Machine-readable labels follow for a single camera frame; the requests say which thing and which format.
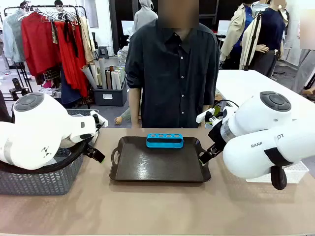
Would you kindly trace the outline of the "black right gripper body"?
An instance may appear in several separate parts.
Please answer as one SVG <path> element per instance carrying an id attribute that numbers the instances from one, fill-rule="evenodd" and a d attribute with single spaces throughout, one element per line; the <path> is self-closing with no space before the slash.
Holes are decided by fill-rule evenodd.
<path id="1" fill-rule="evenodd" d="M 221 135 L 221 127 L 222 121 L 213 126 L 213 128 L 209 131 L 208 136 L 214 142 L 211 148 L 224 148 L 226 145 L 226 141 L 223 139 Z"/>

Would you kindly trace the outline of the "mannequin hand grey sleeve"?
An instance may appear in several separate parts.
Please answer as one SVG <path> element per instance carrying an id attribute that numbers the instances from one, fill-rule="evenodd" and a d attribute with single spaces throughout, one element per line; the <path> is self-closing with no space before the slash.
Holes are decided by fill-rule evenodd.
<path id="1" fill-rule="evenodd" d="M 116 117 L 114 119 L 115 125 L 120 125 L 123 120 L 129 120 L 130 119 L 130 108 L 127 108 L 120 116 Z"/>

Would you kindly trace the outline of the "mannequin in grey hoodie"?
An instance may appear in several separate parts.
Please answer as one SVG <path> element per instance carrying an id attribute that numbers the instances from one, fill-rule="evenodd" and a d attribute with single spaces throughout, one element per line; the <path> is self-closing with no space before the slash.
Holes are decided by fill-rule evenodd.
<path id="1" fill-rule="evenodd" d="M 142 26 L 158 18 L 153 11 L 152 0 L 139 0 L 141 8 L 134 15 L 133 32 L 136 33 Z"/>

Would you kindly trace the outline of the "beige hanging garment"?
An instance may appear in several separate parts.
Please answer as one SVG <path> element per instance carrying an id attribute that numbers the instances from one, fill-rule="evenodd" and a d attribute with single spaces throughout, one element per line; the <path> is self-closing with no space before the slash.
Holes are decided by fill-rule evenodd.
<path id="1" fill-rule="evenodd" d="M 93 63 L 95 58 L 95 45 L 93 35 L 90 30 L 89 20 L 84 16 L 79 16 L 81 23 L 82 42 L 84 46 L 86 63 Z"/>

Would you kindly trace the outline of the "black slanted stand pole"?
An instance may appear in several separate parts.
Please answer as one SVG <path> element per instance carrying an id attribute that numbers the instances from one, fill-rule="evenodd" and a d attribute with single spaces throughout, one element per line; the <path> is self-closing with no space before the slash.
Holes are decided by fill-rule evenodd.
<path id="1" fill-rule="evenodd" d="M 255 17 L 255 19 L 253 20 L 253 27 L 252 30 L 250 32 L 250 38 L 249 38 L 249 47 L 247 47 L 247 51 L 245 53 L 245 57 L 246 57 L 246 63 L 244 65 L 244 70 L 248 71 L 249 68 L 249 64 L 251 62 L 251 58 L 252 58 L 252 52 L 253 52 L 253 48 L 256 47 L 257 41 L 258 41 L 258 36 L 257 34 L 260 33 L 260 26 L 261 26 L 261 15 L 262 13 L 259 12 L 258 15 Z"/>

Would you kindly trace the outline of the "mannequin in navy top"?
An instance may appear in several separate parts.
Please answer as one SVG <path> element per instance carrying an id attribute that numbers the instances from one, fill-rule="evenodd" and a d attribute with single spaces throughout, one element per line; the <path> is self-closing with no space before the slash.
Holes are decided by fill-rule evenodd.
<path id="1" fill-rule="evenodd" d="M 283 54 L 285 23 L 279 6 L 284 0 L 268 0 L 261 14 L 261 27 L 257 46 L 249 69 L 271 78 L 277 60 Z"/>

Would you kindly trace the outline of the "white clothes pile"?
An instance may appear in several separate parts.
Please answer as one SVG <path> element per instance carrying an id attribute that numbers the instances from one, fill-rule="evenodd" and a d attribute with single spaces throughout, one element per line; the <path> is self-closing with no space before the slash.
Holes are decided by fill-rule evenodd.
<path id="1" fill-rule="evenodd" d="M 47 94 L 53 98 L 61 98 L 62 92 L 60 88 L 44 88 L 41 87 L 38 92 Z"/>

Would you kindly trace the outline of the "blue test tube rack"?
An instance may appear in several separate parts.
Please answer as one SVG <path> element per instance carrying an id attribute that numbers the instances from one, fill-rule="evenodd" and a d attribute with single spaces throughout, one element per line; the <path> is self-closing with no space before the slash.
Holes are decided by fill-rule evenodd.
<path id="1" fill-rule="evenodd" d="M 178 133 L 149 133 L 146 137 L 148 148 L 182 148 L 184 138 Z"/>

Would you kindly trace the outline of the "dark grey storage bin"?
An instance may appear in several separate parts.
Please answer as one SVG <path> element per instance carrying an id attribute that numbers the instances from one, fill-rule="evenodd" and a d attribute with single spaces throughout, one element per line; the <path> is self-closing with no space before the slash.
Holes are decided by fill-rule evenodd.
<path id="1" fill-rule="evenodd" d="M 95 104 L 98 106 L 123 106 L 127 101 L 127 83 L 122 89 L 93 89 Z"/>

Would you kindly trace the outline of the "dark brown serving tray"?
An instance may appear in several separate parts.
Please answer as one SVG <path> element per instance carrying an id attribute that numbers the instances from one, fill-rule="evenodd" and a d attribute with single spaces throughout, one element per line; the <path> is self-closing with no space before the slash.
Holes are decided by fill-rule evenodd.
<path id="1" fill-rule="evenodd" d="M 125 136 L 111 154 L 110 178 L 115 181 L 203 183 L 211 179 L 204 152 L 195 137 L 184 137 L 182 148 L 149 148 L 145 137 Z"/>

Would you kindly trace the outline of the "large grey plastic basket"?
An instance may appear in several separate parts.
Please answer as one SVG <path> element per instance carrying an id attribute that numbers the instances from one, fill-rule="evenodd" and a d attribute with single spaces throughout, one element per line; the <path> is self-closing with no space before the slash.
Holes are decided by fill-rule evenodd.
<path id="1" fill-rule="evenodd" d="M 0 195 L 49 196 L 69 192 L 83 163 L 83 156 L 74 156 L 67 149 L 59 149 L 43 168 L 11 173 L 0 165 Z"/>

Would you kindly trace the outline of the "black clothes rack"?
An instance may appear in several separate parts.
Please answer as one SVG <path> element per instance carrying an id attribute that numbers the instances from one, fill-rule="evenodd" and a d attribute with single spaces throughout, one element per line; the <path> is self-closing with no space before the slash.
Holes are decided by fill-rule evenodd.
<path id="1" fill-rule="evenodd" d="M 55 5 L 26 5 L 25 4 L 24 6 L 6 7 L 3 10 L 3 13 L 4 13 L 4 17 L 7 17 L 8 13 L 6 11 L 8 11 L 10 9 L 22 9 L 26 13 L 32 13 L 34 11 L 40 12 L 39 8 L 55 8 L 56 11 L 57 11 L 56 12 L 57 15 L 61 14 L 62 11 L 64 11 L 66 14 L 69 15 L 70 11 L 69 10 L 65 10 L 65 8 L 73 8 L 74 11 L 75 11 L 75 14 L 76 14 L 76 18 L 79 21 L 79 26 L 80 27 L 81 27 L 81 22 L 80 22 L 80 19 L 79 19 L 79 15 L 82 14 L 85 17 L 87 17 L 85 8 L 83 6 L 79 6 L 79 5 L 57 5 L 57 6 L 55 6 Z M 22 62 L 16 63 L 16 62 L 12 61 L 13 64 L 9 64 L 9 62 L 7 61 L 7 58 L 5 56 L 3 56 L 3 58 L 4 58 L 4 61 L 5 61 L 6 69 L 8 69 L 8 70 L 12 70 L 12 69 L 16 70 L 17 74 L 19 76 L 20 82 L 23 84 L 21 76 L 20 76 L 20 74 L 22 74 L 24 82 L 29 86 L 29 88 L 32 91 L 32 87 L 31 87 L 31 85 L 29 83 L 30 78 L 27 76 L 26 67 L 25 67 L 24 63 L 22 63 Z"/>

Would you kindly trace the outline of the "person's right forearm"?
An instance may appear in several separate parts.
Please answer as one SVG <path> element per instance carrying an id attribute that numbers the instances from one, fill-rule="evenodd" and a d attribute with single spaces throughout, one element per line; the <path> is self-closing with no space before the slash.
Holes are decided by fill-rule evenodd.
<path id="1" fill-rule="evenodd" d="M 141 92 L 142 92 L 141 88 L 129 89 L 128 98 L 132 128 L 141 128 L 141 124 L 139 122 Z"/>

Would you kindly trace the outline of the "black hanging scarf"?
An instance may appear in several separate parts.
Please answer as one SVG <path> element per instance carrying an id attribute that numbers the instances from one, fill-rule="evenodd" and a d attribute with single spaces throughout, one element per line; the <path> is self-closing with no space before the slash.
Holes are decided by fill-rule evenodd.
<path id="1" fill-rule="evenodd" d="M 76 45 L 75 36 L 73 33 L 72 23 L 70 20 L 65 20 L 63 28 L 64 39 L 66 42 L 70 42 L 76 57 L 78 57 L 78 48 Z"/>

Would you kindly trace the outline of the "light grey hanging garment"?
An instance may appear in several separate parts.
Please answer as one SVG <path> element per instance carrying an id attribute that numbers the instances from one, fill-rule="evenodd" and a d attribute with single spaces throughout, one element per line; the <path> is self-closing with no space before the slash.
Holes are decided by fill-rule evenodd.
<path id="1" fill-rule="evenodd" d="M 9 14 L 3 21 L 3 44 L 4 54 L 13 62 L 24 62 L 25 55 L 22 41 L 21 23 L 26 13 L 18 9 Z"/>

